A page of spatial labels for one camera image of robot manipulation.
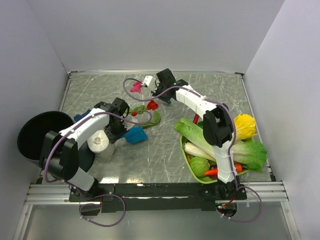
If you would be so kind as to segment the green paper scrap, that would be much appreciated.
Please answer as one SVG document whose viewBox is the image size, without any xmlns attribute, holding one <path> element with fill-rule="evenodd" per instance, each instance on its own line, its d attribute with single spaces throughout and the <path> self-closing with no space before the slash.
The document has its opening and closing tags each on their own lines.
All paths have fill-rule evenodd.
<svg viewBox="0 0 320 240">
<path fill-rule="evenodd" d="M 140 105 L 134 108 L 130 108 L 128 113 L 136 117 L 139 122 L 147 122 L 145 124 L 139 124 L 143 129 L 154 127 L 161 122 L 161 115 L 156 110 L 147 110 L 146 105 Z"/>
</svg>

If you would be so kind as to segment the red paper scrap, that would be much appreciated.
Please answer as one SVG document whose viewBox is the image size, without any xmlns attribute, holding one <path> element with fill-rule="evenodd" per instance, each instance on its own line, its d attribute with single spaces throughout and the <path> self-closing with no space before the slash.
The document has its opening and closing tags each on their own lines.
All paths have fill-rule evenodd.
<svg viewBox="0 0 320 240">
<path fill-rule="evenodd" d="M 154 100 L 151 100 L 148 102 L 147 104 L 147 110 L 152 110 L 152 111 L 155 111 L 159 108 L 159 105 L 154 101 Z"/>
</svg>

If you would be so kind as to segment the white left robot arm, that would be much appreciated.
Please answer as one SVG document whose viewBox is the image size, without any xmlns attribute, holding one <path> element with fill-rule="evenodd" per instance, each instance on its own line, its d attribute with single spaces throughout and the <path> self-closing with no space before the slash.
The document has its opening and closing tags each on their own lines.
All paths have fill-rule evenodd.
<svg viewBox="0 0 320 240">
<path fill-rule="evenodd" d="M 110 143 L 115 143 L 128 132 L 124 125 L 125 112 L 129 105 L 121 98 L 112 103 L 99 102 L 81 120 L 60 132 L 49 131 L 43 141 L 39 166 L 44 170 L 47 183 L 48 174 L 81 190 L 87 201 L 99 195 L 99 182 L 84 171 L 79 164 L 79 149 L 97 131 L 104 130 Z"/>
</svg>

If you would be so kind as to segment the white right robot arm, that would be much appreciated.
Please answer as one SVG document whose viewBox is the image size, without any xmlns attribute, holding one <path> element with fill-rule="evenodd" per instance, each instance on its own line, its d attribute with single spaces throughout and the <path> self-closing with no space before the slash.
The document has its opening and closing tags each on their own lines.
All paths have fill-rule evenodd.
<svg viewBox="0 0 320 240">
<path fill-rule="evenodd" d="M 156 77 L 157 80 L 147 84 L 153 97 L 165 103 L 171 99 L 183 103 L 202 119 L 203 137 L 213 150 L 217 178 L 223 182 L 218 193 L 223 199 L 230 199 L 236 193 L 236 187 L 231 183 L 237 180 L 231 148 L 237 134 L 229 109 L 199 94 L 183 79 L 176 80 L 168 68 L 156 73 Z"/>
</svg>

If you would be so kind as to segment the blue plastic dustpan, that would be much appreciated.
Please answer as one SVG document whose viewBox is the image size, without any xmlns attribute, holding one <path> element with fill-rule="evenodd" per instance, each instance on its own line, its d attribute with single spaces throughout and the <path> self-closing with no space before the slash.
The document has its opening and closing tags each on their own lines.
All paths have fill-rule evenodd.
<svg viewBox="0 0 320 240">
<path fill-rule="evenodd" d="M 148 136 L 141 126 L 136 126 L 120 137 L 120 139 L 122 138 L 124 138 L 129 144 L 138 144 L 147 140 Z"/>
</svg>

